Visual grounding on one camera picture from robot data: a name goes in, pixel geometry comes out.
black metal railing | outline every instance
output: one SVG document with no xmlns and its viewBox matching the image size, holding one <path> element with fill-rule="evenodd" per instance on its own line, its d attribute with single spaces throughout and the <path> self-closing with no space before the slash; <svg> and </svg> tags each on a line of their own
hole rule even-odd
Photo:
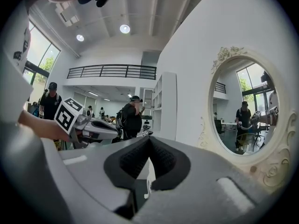
<svg viewBox="0 0 299 224">
<path fill-rule="evenodd" d="M 226 94 L 225 84 L 217 82 L 216 85 L 215 85 L 215 91 L 218 91 L 218 92 Z"/>
<path fill-rule="evenodd" d="M 141 65 L 90 65 L 70 68 L 67 79 L 81 77 L 130 77 L 156 79 L 156 67 Z"/>
</svg>

ceiling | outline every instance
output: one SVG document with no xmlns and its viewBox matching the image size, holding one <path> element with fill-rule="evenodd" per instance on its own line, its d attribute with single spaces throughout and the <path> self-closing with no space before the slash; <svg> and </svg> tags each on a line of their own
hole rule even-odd
<svg viewBox="0 0 299 224">
<path fill-rule="evenodd" d="M 51 36 L 55 36 L 54 40 L 79 55 L 96 42 L 124 36 L 119 30 L 122 24 L 128 24 L 131 28 L 126 36 L 147 35 L 170 39 L 200 1 L 108 0 L 104 7 L 98 8 L 95 1 L 80 5 L 77 1 L 55 4 L 39 0 L 29 14 L 38 25 L 49 30 Z M 83 42 L 76 40 L 78 34 L 84 36 Z"/>
<path fill-rule="evenodd" d="M 92 98 L 106 98 L 110 101 L 115 102 L 128 102 L 129 96 L 132 96 L 135 93 L 135 87 L 125 87 L 125 86 L 108 86 L 108 85 L 96 85 L 96 86 L 89 86 L 89 85 L 77 85 L 73 86 L 75 92 L 84 93 L 85 95 L 92 97 Z"/>
</svg>

white sleeve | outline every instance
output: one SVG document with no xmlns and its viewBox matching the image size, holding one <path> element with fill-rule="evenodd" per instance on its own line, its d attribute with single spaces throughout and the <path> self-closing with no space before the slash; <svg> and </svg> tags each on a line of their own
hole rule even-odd
<svg viewBox="0 0 299 224">
<path fill-rule="evenodd" d="M 0 50 L 0 120 L 17 122 L 33 88 Z"/>
</svg>

ceiling beam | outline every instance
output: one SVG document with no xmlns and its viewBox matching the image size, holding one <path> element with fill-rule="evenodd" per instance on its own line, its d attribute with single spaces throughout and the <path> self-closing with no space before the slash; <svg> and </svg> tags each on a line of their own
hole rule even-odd
<svg viewBox="0 0 299 224">
<path fill-rule="evenodd" d="M 151 12 L 150 12 L 150 21 L 149 21 L 149 35 L 150 36 L 153 36 L 155 18 L 156 18 L 156 12 L 157 12 L 157 4 L 158 4 L 158 0 L 153 0 Z"/>
<path fill-rule="evenodd" d="M 103 17 L 101 8 L 98 8 L 98 13 L 99 13 L 99 16 L 100 16 L 101 20 L 102 20 L 103 23 L 104 23 L 104 30 L 105 30 L 107 36 L 108 36 L 108 37 L 111 37 L 111 35 L 110 35 L 109 31 L 108 31 L 108 28 L 107 28 L 107 24 L 106 24 L 106 22 L 105 22 L 105 18 Z"/>
<path fill-rule="evenodd" d="M 124 8 L 125 23 L 131 28 L 130 19 L 129 19 L 129 11 L 128 11 L 128 0 L 123 0 L 123 8 Z"/>
<path fill-rule="evenodd" d="M 190 0 L 184 0 L 183 1 L 182 7 L 181 7 L 181 9 L 180 9 L 180 11 L 178 13 L 178 17 L 177 17 L 176 22 L 174 24 L 174 27 L 172 29 L 171 37 L 175 33 L 175 31 L 177 30 L 177 28 L 179 27 L 179 25 L 181 24 L 182 19 L 183 19 L 184 15 L 185 15 L 185 12 L 187 10 L 187 7 L 188 7 L 189 3 L 190 3 Z"/>
</svg>

air vent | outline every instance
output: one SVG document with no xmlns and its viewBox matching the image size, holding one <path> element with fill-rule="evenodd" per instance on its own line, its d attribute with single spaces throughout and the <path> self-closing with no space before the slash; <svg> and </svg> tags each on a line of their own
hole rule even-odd
<svg viewBox="0 0 299 224">
<path fill-rule="evenodd" d="M 62 19 L 64 20 L 64 22 L 67 22 L 67 20 L 65 19 L 64 15 L 62 13 L 60 13 L 60 16 L 62 17 Z"/>
<path fill-rule="evenodd" d="M 70 27 L 79 21 L 76 11 L 70 6 L 69 2 L 57 3 L 55 12 L 66 27 Z"/>
</svg>

